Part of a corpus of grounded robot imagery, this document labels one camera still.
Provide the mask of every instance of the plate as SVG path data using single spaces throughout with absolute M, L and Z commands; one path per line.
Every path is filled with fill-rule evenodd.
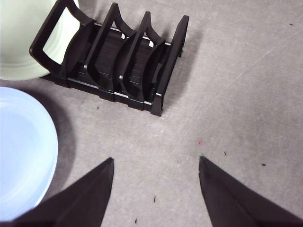
M 56 0 L 1 0 L 1 79 L 25 80 L 49 72 L 29 54 L 29 47 Z M 65 9 L 44 51 L 61 63 L 80 23 Z
M 55 171 L 58 139 L 47 110 L 22 91 L 0 87 L 0 219 L 34 208 Z

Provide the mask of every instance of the black dish rack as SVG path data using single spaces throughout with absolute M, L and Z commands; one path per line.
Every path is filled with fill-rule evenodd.
M 58 64 L 43 47 L 65 8 L 80 22 L 80 28 Z M 73 0 L 58 0 L 36 35 L 30 54 L 50 72 L 45 79 L 161 116 L 170 76 L 182 54 L 188 20 L 189 16 L 183 16 L 172 42 L 167 43 L 153 30 L 148 11 L 135 31 L 122 20 L 116 3 L 100 24 Z

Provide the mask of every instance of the speck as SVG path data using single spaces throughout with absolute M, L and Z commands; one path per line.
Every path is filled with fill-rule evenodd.
M 203 146 L 203 140 L 198 140 L 198 141 L 197 141 L 197 144 L 198 144 L 199 146 Z

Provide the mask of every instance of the gray carpet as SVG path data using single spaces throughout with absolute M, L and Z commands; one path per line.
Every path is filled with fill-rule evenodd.
M 117 2 L 132 28 L 150 11 L 168 41 L 190 15 L 163 116 L 43 79 L 2 81 L 36 97 L 58 130 L 58 165 L 45 198 L 113 157 L 103 227 L 211 227 L 198 178 L 204 154 L 303 218 L 303 2 Z M 81 0 L 80 8 L 102 22 L 110 4 Z

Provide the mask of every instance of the light blue plate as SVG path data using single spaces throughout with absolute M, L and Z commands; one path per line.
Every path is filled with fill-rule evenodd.
M 58 139 L 47 110 L 32 96 L 0 87 L 0 219 L 34 208 L 49 187 Z

